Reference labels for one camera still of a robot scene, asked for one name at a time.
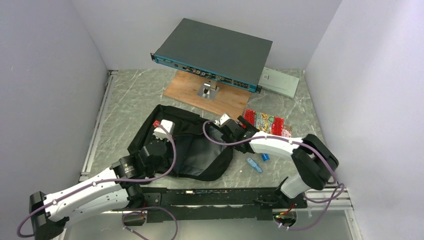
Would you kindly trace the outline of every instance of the blue usb drive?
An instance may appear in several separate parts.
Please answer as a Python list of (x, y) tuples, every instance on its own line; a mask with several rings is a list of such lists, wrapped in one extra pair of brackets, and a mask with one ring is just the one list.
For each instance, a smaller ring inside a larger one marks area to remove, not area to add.
[(252, 168), (256, 169), (258, 173), (262, 173), (262, 168), (251, 157), (247, 159), (247, 162), (250, 164), (250, 166), (252, 166)]

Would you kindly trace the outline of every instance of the white wall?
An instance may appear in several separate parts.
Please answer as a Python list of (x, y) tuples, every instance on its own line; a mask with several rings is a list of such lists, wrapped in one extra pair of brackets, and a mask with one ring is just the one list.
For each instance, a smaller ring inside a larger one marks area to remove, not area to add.
[(154, 53), (183, 18), (273, 41), (267, 67), (306, 68), (341, 0), (73, 0), (108, 69), (166, 68)]
[(366, 240), (424, 239), (423, 10), (342, 1), (306, 69)]
[(77, 183), (107, 69), (70, 0), (14, 0), (0, 3), (0, 73), (0, 239), (14, 240), (31, 194)]

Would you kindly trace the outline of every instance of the colorful card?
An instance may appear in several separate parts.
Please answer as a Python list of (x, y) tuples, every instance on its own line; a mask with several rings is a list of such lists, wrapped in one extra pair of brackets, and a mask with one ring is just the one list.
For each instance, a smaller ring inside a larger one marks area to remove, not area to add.
[(284, 125), (284, 119), (266, 113), (246, 109), (243, 116), (257, 129), (276, 136), (292, 137), (292, 126)]

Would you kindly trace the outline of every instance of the wooden board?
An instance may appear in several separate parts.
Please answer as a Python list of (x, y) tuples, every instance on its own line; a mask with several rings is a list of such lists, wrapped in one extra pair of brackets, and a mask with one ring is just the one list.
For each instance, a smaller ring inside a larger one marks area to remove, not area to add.
[(179, 70), (163, 95), (214, 114), (227, 113), (234, 119), (243, 115), (251, 92), (217, 82), (219, 91), (214, 100), (208, 100), (197, 95), (200, 87), (207, 81), (207, 78)]

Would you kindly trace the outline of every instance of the white plastic part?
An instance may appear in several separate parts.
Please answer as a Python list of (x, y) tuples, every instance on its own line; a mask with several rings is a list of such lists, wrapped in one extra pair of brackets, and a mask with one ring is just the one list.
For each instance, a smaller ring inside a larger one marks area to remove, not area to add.
[(62, 218), (69, 216), (71, 212), (78, 207), (85, 205), (105, 194), (116, 192), (122, 189), (121, 185), (115, 183), (114, 181), (104, 182), (96, 184), (93, 186), (94, 181), (104, 180), (104, 179), (116, 179), (117, 176), (112, 169), (105, 169), (101, 173), (89, 178), (86, 181), (80, 182), (77, 185), (71, 186), (68, 189), (58, 191), (56, 193), (48, 194), (45, 196), (44, 204), (48, 204), (53, 200), (56, 200), (62, 197), (65, 194), (73, 192), (83, 186), (90, 185), (90, 187), (75, 193), (68, 198), (58, 201), (57, 205), (51, 205), (45, 209), (45, 212), (50, 212), (49, 219), (52, 221), (59, 221)]
[[(268, 137), (268, 136), (273, 136), (269, 133), (260, 131), (257, 132), (255, 135), (253, 135), (253, 137), (258, 137), (258, 136), (264, 136), (264, 137)], [(281, 137), (284, 139), (287, 139), (288, 141), (296, 141), (299, 143), (302, 143), (302, 138), (301, 137)], [(290, 144), (288, 142), (285, 141), (281, 141), (278, 139), (273, 139), (273, 138), (261, 138), (261, 139), (255, 139), (250, 141), (250, 146), (252, 148), (252, 150), (255, 153), (258, 154), (270, 154), (270, 155), (275, 155), (278, 157), (292, 157), (292, 153), (293, 150), (297, 149), (299, 147), (299, 145), (297, 144)]]
[(130, 202), (127, 198), (128, 193), (125, 189), (110, 192), (101, 197), (98, 197), (93, 201), (84, 204), (72, 211), (67, 216), (69, 217), (69, 221), (66, 222), (65, 228), (68, 228), (83, 219), (95, 216), (97, 214), (101, 214), (113, 209), (125, 208)]
[(224, 113), (221, 116), (221, 118), (219, 119), (219, 125), (222, 126), (226, 121), (228, 121), (230, 119), (231, 119), (231, 117), (228, 114)]
[(281, 192), (291, 199), (309, 189), (311, 187), (306, 185), (299, 174), (287, 178), (280, 188)]
[[(163, 119), (162, 121), (160, 121), (160, 125), (162, 125), (162, 127), (164, 127), (168, 131), (168, 133), (170, 133), (172, 135), (172, 133), (174, 131), (175, 123), (173, 123), (172, 121), (168, 121), (168, 120)], [(158, 138), (160, 140), (168, 139), (168, 141), (170, 141), (168, 135), (160, 127), (156, 127), (154, 129), (153, 135), (155, 135), (156, 138)]]

